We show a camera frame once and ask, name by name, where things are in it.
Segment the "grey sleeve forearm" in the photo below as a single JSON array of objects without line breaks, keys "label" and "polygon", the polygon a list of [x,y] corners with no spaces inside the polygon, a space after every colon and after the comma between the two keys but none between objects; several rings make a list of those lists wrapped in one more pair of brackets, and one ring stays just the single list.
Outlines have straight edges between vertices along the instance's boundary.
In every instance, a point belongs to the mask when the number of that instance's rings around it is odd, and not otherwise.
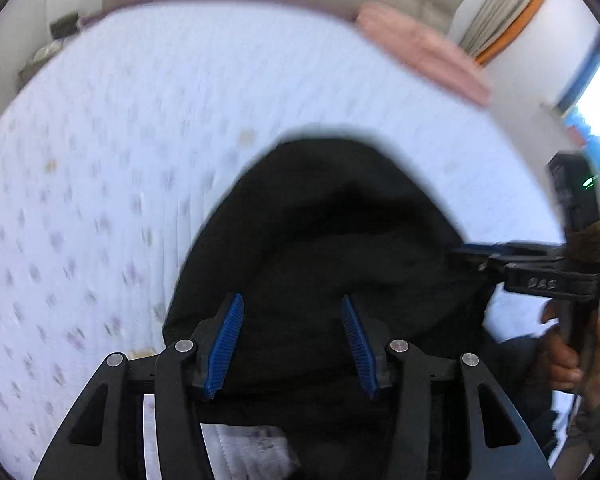
[{"label": "grey sleeve forearm", "polygon": [[600,452],[600,406],[579,408],[567,431],[567,440],[552,467],[556,479],[577,479],[591,456]]}]

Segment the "person right hand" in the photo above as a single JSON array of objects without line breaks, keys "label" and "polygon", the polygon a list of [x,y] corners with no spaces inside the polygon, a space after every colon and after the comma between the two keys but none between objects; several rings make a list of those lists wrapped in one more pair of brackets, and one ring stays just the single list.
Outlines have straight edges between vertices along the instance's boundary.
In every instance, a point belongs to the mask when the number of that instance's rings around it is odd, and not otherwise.
[{"label": "person right hand", "polygon": [[557,323],[542,337],[548,363],[548,383],[554,390],[569,392],[577,389],[585,408],[592,412],[600,407],[600,316],[597,321],[594,360],[588,371],[582,370],[580,356],[562,338],[562,305],[550,300],[544,307],[541,323]]}]

